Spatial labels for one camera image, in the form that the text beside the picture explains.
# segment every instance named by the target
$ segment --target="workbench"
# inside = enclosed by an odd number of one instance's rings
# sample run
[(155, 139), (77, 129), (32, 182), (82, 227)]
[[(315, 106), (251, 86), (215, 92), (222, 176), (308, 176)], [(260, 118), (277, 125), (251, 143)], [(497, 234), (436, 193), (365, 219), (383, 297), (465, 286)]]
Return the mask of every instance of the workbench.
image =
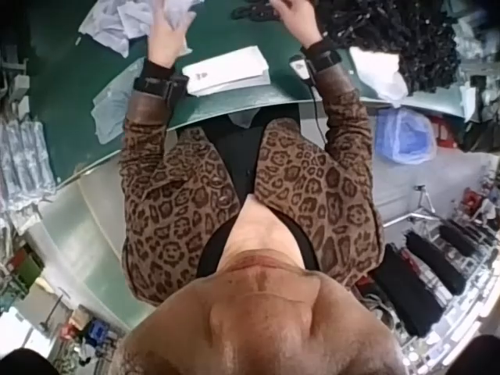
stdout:
[[(31, 46), (36, 58), (30, 60), (32, 113), (45, 125), (45, 136), (58, 184), (65, 184), (120, 151), (120, 137), (101, 145), (91, 117), (92, 99), (116, 75), (146, 54), (145, 38), (130, 43), (127, 59), (77, 32), (94, 0), (35, 2), (29, 9)], [(299, 52), (298, 42), (279, 22), (253, 23), (231, 20), (230, 12), (243, 0), (207, 0), (187, 33), (193, 52), (178, 60), (177, 69), (187, 64), (233, 50), (258, 45), (269, 67), (271, 85), (185, 98), (177, 107), (170, 129), (237, 112), (242, 109), (311, 102), (309, 89), (289, 66)], [(341, 52), (343, 65), (351, 73), (362, 100), (381, 103), (376, 93), (363, 84), (348, 54)], [(436, 94), (416, 93), (405, 105), (453, 116), (463, 116), (458, 87), (440, 89)]]

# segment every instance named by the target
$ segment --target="cable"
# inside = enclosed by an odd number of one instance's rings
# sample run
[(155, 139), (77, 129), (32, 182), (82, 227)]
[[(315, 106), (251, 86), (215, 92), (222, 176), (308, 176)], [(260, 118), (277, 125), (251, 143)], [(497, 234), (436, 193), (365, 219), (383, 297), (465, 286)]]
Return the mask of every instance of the cable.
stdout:
[(323, 147), (325, 147), (327, 145), (327, 139), (325, 138), (323, 132), (321, 131), (320, 122), (318, 120), (318, 103), (316, 102), (316, 97), (314, 96), (314, 92), (311, 86), (307, 85), (307, 87), (309, 89), (309, 92), (311, 93), (312, 102), (314, 103), (314, 118), (316, 119), (316, 127), (318, 128), (321, 139), (323, 140)]

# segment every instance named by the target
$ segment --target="leopard print top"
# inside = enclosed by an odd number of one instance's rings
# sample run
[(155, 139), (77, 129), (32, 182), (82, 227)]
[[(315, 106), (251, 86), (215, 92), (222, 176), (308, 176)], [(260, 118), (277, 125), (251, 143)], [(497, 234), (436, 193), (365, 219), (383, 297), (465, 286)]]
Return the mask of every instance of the leopard print top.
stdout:
[[(255, 196), (291, 217), (311, 241), (321, 271), (350, 287), (380, 264), (382, 226), (372, 198), (366, 108), (356, 91), (330, 89), (328, 74), (317, 85), (328, 116), (325, 150), (304, 139), (293, 120), (274, 120), (262, 138)], [(123, 268), (134, 295), (152, 305), (194, 280), (205, 244), (241, 209), (201, 128), (183, 132), (163, 152), (170, 114), (160, 98), (135, 91), (121, 154)]]

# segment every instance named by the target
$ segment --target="hand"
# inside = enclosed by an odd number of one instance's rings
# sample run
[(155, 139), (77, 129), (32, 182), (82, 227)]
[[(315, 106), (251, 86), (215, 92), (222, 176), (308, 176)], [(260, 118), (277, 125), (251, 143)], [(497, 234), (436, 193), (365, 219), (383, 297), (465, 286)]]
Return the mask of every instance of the hand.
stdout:
[(270, 0), (270, 3), (280, 14), (290, 34), (304, 48), (323, 39), (316, 23), (313, 4), (309, 0)]
[(166, 68), (171, 68), (179, 57), (188, 28), (196, 17), (196, 13), (188, 12), (179, 27), (174, 30), (165, 18), (163, 7), (165, 1), (155, 0), (153, 24), (148, 38), (148, 60)]

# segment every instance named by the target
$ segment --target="blue object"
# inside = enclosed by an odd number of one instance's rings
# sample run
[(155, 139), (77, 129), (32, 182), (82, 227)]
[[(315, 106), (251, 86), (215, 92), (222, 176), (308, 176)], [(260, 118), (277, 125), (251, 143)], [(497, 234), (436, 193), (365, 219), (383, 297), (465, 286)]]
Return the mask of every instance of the blue object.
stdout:
[(95, 341), (95, 347), (101, 346), (108, 337), (109, 325), (102, 320), (92, 320), (87, 337)]
[(432, 123), (410, 109), (382, 109), (377, 117), (375, 152), (401, 164), (420, 164), (436, 156)]

